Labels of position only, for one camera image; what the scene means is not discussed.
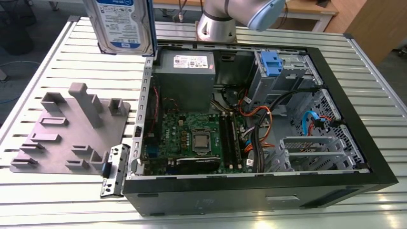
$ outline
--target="ram slot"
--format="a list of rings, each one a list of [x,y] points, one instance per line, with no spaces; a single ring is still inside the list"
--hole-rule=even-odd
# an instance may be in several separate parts
[[[235,126],[234,126],[232,118],[230,115],[226,117],[226,120],[227,120],[227,130],[228,130],[231,162],[234,165],[236,165],[238,157],[236,157],[236,143],[235,143],[235,139],[236,139]]]
[[[219,130],[220,130],[220,142],[222,142],[222,153],[223,153],[223,164],[224,167],[228,168],[232,166],[232,151],[230,144],[230,132],[228,132],[228,123],[227,116],[222,116],[219,119]]]
[[[238,137],[238,132],[236,132],[236,120],[235,120],[235,116],[231,116],[232,118],[232,122],[231,122],[231,126],[232,126],[232,133],[234,133],[234,151],[235,151],[235,156],[236,156],[236,160],[235,160],[235,165],[238,166],[238,168],[242,168],[242,155],[240,155],[240,147],[239,147],[239,137]]]

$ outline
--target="cpu socket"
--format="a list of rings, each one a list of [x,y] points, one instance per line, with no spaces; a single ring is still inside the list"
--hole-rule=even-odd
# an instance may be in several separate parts
[[[192,151],[203,156],[211,150],[211,133],[207,131],[192,132]]]

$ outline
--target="blue drive bay latch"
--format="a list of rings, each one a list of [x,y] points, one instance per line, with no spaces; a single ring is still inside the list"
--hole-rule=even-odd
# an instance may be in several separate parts
[[[283,70],[283,60],[279,58],[276,52],[260,52],[262,63],[266,67],[266,74],[268,77],[276,77],[280,75]]]

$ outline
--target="hard drive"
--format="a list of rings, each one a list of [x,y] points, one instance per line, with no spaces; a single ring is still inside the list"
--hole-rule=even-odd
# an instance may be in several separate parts
[[[154,56],[152,0],[83,0],[99,48],[108,54]]]

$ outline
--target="blue cable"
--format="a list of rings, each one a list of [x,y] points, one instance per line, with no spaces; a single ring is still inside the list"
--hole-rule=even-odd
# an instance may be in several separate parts
[[[20,98],[20,97],[16,97],[16,98],[14,98],[14,99],[11,99],[11,100],[6,100],[6,101],[0,102],[0,104],[10,103],[10,102],[12,102],[14,100],[16,100],[16,99],[19,99],[19,98]]]
[[[318,115],[318,113],[316,113],[315,111],[307,111],[307,112],[304,113],[303,121],[302,121],[304,136],[307,136],[307,133],[308,133],[308,130],[307,130],[307,116],[308,116],[310,114],[312,115],[312,117],[314,117],[315,120],[321,119],[322,122],[326,121],[325,118],[321,118],[321,117],[319,117],[319,115]]]

